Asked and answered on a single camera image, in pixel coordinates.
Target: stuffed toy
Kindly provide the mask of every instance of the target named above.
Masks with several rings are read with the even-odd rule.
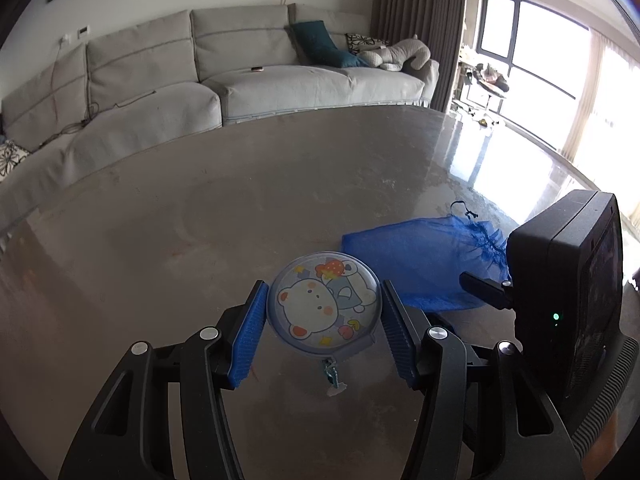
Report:
[[[415,59],[411,62],[411,68],[415,70],[420,70],[431,59],[431,51],[418,40],[418,36],[414,36],[410,40],[399,41],[393,46],[367,50],[358,54],[358,57],[370,67],[391,72],[400,72],[404,62],[413,56]]]

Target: reflective table surface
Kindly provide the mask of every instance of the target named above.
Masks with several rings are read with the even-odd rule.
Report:
[[[507,235],[579,187],[510,130],[416,107],[274,117],[130,156],[14,231],[0,260],[0,408],[55,478],[133,342],[184,341],[244,302],[255,280],[269,283],[302,254],[338,250],[342,234],[444,216],[465,200]],[[625,240],[625,271],[635,270],[637,243]],[[628,308],[638,336],[638,306]],[[447,319],[475,344],[514,338],[511,312],[486,306]],[[249,377],[225,393],[246,478],[399,478],[422,395],[398,377],[380,326],[376,338],[340,366],[348,387],[328,397],[321,365],[265,327]],[[186,479],[178,388],[170,393],[175,472]],[[638,390],[625,395],[637,413]]]

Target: sofa cushion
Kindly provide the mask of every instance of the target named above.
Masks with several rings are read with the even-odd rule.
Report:
[[[318,9],[308,5],[291,4],[289,6],[290,23],[322,21],[340,50],[347,50],[345,34],[369,34],[369,20],[362,14],[337,12]]]
[[[91,40],[87,59],[90,98],[99,112],[157,88],[198,80],[186,10]]]
[[[347,76],[326,68],[300,65],[268,66],[263,72],[234,70],[213,76],[203,84],[220,96],[225,124],[345,106],[351,92]]]
[[[417,104],[424,81],[403,72],[379,68],[332,68],[350,82],[351,105]]]
[[[100,113],[24,159],[0,184],[0,234],[57,191],[133,153],[222,125],[220,100],[198,83],[178,83]]]
[[[222,126],[220,99],[199,83],[159,88],[99,114],[68,147],[68,184],[114,162],[177,139]]]
[[[2,99],[4,134],[34,152],[65,126],[87,114],[84,45]]]
[[[191,11],[198,76],[298,62],[286,27],[286,6],[226,7]]]
[[[0,234],[65,187],[66,147],[77,134],[52,140],[25,158],[0,184]]]

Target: blue gripper pad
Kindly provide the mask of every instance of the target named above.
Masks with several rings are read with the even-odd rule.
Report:
[[[233,343],[231,368],[227,377],[234,388],[237,388],[249,374],[266,320],[268,293],[269,286],[263,283],[249,304],[244,322]]]
[[[380,321],[385,329],[386,340],[396,362],[398,375],[406,381],[410,388],[418,383],[418,370],[415,364],[415,346],[402,322],[398,308],[383,288],[382,316]]]

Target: metal screw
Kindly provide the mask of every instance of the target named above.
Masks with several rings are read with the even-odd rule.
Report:
[[[429,329],[429,335],[434,339],[444,339],[449,334],[441,326],[434,326]]]
[[[210,341],[212,339],[215,339],[219,335],[220,335],[220,332],[218,332],[218,329],[212,326],[207,326],[206,328],[203,328],[202,330],[200,330],[200,338],[204,339],[205,341]]]
[[[502,341],[499,345],[498,345],[498,350],[500,350],[500,352],[502,352],[505,355],[513,355],[516,351],[516,347],[509,343],[508,341]]]
[[[147,350],[149,350],[149,345],[146,344],[144,341],[139,341],[131,347],[131,353],[133,355],[142,355]]]

